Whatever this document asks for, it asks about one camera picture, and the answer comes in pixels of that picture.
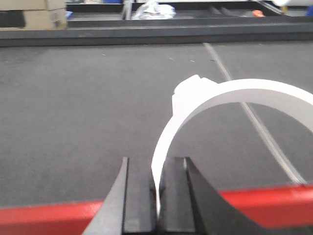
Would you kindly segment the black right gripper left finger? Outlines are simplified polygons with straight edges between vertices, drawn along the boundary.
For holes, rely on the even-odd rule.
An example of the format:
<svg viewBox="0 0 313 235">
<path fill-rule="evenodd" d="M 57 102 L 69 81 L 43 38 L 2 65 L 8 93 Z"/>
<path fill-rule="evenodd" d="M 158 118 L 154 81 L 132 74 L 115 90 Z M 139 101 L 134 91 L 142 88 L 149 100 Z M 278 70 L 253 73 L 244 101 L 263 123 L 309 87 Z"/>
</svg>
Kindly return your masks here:
<svg viewBox="0 0 313 235">
<path fill-rule="evenodd" d="M 155 235 L 156 196 L 151 171 L 124 157 L 105 201 L 84 235 Z"/>
</svg>

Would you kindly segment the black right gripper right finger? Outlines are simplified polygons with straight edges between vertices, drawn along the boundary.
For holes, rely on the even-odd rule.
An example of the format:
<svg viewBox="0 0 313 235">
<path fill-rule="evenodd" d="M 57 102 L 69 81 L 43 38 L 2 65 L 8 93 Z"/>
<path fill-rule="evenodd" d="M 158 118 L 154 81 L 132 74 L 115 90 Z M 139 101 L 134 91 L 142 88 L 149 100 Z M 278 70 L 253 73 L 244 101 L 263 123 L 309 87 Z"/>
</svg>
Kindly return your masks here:
<svg viewBox="0 0 313 235">
<path fill-rule="evenodd" d="M 159 230 L 162 235 L 267 235 L 231 206 L 190 158 L 167 159 L 161 176 Z"/>
</svg>

